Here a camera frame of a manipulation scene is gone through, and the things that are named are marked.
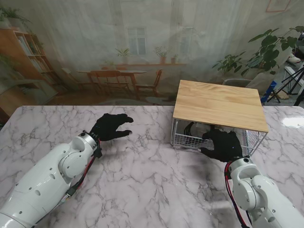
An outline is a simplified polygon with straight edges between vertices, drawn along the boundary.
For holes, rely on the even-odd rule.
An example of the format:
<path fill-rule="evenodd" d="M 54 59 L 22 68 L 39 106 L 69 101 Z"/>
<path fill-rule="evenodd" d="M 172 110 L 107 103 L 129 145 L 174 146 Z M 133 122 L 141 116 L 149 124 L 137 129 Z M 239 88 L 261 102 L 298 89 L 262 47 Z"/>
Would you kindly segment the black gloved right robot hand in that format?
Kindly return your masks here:
<path fill-rule="evenodd" d="M 205 147 L 200 148 L 201 153 L 211 159 L 230 162 L 243 156 L 240 141 L 233 131 L 227 133 L 219 129 L 211 129 L 209 132 L 203 134 L 202 139 L 209 139 L 213 142 L 213 150 Z"/>

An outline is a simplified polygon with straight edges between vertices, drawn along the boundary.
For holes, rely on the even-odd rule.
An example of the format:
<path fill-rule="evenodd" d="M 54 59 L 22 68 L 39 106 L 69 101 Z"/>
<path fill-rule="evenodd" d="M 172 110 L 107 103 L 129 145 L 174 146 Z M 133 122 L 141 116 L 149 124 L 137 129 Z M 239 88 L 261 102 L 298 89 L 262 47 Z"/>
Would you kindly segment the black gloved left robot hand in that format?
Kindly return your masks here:
<path fill-rule="evenodd" d="M 133 123 L 133 118 L 126 114 L 104 114 L 90 131 L 90 135 L 97 140 L 106 142 L 132 134 L 131 130 L 118 131 L 118 127 L 125 123 Z"/>

